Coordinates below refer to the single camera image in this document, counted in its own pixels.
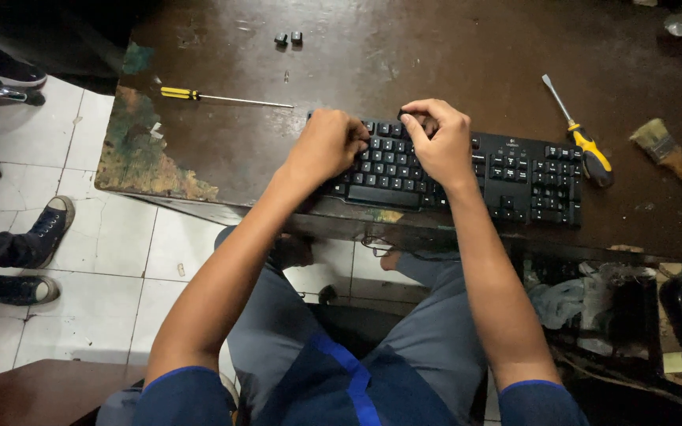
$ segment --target navy blue shirt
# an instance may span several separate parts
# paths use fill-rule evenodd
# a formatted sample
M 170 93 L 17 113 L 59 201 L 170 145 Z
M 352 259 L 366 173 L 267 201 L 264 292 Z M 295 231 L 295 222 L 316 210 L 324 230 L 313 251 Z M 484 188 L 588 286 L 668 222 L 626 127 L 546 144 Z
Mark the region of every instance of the navy blue shirt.
M 547 381 L 514 383 L 501 392 L 498 404 L 503 426 L 588 425 L 572 395 Z M 147 385 L 133 424 L 230 425 L 234 410 L 216 372 L 184 367 Z M 359 362 L 325 334 L 316 334 L 251 424 L 389 426 L 457 421 L 420 374 L 389 346 Z

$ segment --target black keyboard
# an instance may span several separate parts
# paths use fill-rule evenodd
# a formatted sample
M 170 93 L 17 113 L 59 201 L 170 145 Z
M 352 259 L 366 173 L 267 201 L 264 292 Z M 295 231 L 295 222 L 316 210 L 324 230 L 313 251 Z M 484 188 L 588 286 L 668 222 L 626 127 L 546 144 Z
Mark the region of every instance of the black keyboard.
M 449 199 L 422 169 L 404 124 L 363 123 L 370 132 L 369 148 L 319 194 L 364 206 L 448 211 Z M 492 218 L 581 225 L 580 147 L 478 132 L 471 138 L 473 171 Z

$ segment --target yellow and black screwdriver handle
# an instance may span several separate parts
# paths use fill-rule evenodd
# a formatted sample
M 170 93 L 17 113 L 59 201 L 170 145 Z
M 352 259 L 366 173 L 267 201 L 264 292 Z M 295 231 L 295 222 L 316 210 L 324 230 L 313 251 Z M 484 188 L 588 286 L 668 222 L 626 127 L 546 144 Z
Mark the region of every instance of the yellow and black screwdriver handle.
M 612 166 L 607 158 L 596 148 L 593 141 L 580 124 L 568 128 L 568 137 L 575 145 L 583 149 L 583 173 L 601 188 L 609 188 L 615 183 Z
M 196 90 L 178 89 L 177 87 L 163 87 L 160 89 L 163 96 L 168 98 L 194 99 L 200 100 L 199 92 Z

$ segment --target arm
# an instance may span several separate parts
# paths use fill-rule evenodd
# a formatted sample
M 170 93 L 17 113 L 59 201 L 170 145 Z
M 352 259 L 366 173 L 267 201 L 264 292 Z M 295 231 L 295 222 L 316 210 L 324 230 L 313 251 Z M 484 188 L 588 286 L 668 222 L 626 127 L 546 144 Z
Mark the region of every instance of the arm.
M 561 383 L 541 324 L 472 173 L 470 118 L 434 99 L 412 102 L 403 110 L 429 114 L 439 124 L 429 140 L 414 117 L 402 116 L 423 168 L 449 197 L 470 310 L 497 389 L 531 379 Z
M 220 348 L 249 300 L 283 224 L 325 180 L 366 149 L 362 122 L 342 111 L 317 110 L 283 166 L 249 214 L 185 287 L 157 333 L 146 384 L 177 368 L 218 371 Z

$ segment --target screwdriver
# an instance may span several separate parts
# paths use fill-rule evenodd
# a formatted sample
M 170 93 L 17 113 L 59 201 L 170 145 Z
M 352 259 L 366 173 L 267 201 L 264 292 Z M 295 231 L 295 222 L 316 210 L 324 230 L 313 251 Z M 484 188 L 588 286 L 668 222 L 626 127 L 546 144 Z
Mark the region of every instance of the screwdriver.
M 222 96 L 203 95 L 196 90 L 178 89 L 176 87 L 163 87 L 160 89 L 163 96 L 168 98 L 194 99 L 199 101 L 201 98 L 219 99 L 221 101 L 244 102 L 251 105 L 274 106 L 278 108 L 293 108 L 293 105 L 275 104 L 273 102 L 251 101 L 249 99 L 223 98 Z
M 612 166 L 609 164 L 607 158 L 601 153 L 601 151 L 596 148 L 596 142 L 593 141 L 583 130 L 583 127 L 575 123 L 570 117 L 568 110 L 565 109 L 562 100 L 557 95 L 557 91 L 554 90 L 552 86 L 552 81 L 549 76 L 544 74 L 541 77 L 544 83 L 552 90 L 554 98 L 557 99 L 559 103 L 559 108 L 562 108 L 562 113 L 564 117 L 568 120 L 568 138 L 570 141 L 575 143 L 575 145 L 580 146 L 583 149 L 583 173 L 586 174 L 586 178 L 592 179 L 597 186 L 601 188 L 609 188 L 615 183 L 615 176 L 612 174 Z

